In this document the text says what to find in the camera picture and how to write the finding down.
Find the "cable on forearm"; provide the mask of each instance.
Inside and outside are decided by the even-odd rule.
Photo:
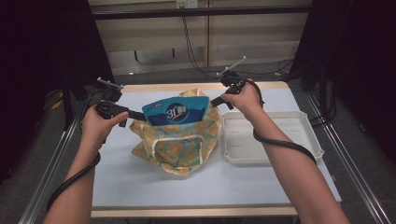
[[[274,146],[279,146],[279,147],[287,147],[291,148],[297,151],[300,151],[304,153],[307,157],[309,157],[315,164],[317,164],[317,161],[315,160],[314,156],[309,152],[308,149],[305,147],[302,147],[298,144],[292,143],[292,142],[287,142],[287,141],[281,141],[281,140],[274,140],[274,139],[269,139],[269,138],[264,138],[259,136],[259,134],[256,132],[255,129],[253,129],[253,137],[264,144],[269,144],[269,145],[274,145]]]
[[[50,207],[52,204],[55,202],[55,200],[61,195],[68,187],[70,187],[73,183],[75,183],[77,180],[79,180],[82,176],[87,174],[93,167],[95,167],[99,161],[100,161],[100,153],[96,155],[95,159],[91,164],[89,164],[87,167],[82,169],[80,172],[76,173],[72,177],[68,178],[66,181],[62,183],[61,186],[59,186],[50,196],[49,202],[47,203],[47,212],[50,210]]]

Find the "table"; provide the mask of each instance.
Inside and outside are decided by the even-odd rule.
[[[258,82],[266,111],[300,110],[284,82]],[[118,104],[141,106],[199,88],[210,98],[225,91],[220,83],[126,86]],[[219,106],[223,114],[230,110]],[[295,209],[270,166],[237,166],[223,158],[223,146],[188,177],[171,175],[130,154],[140,138],[116,127],[101,149],[96,167],[93,217],[249,217],[295,216]],[[340,195],[323,159],[318,167],[337,202]]]

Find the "person's right arm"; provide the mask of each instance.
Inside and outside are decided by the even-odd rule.
[[[238,95],[223,94],[221,98],[233,103],[259,136],[291,142],[262,110],[257,92],[250,84],[247,83]],[[321,171],[310,158],[286,147],[267,144],[264,147],[279,183],[302,223],[349,223]]]

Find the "blue plastic pouch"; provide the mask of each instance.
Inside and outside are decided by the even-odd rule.
[[[151,126],[201,121],[209,105],[207,96],[171,97],[144,105],[142,111]]]

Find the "plastic tray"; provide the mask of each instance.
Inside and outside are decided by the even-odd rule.
[[[315,159],[324,154],[312,127],[301,111],[268,112],[268,116],[296,144],[308,149]],[[262,143],[253,137],[253,126],[240,112],[224,114],[224,157],[234,164],[271,164]]]

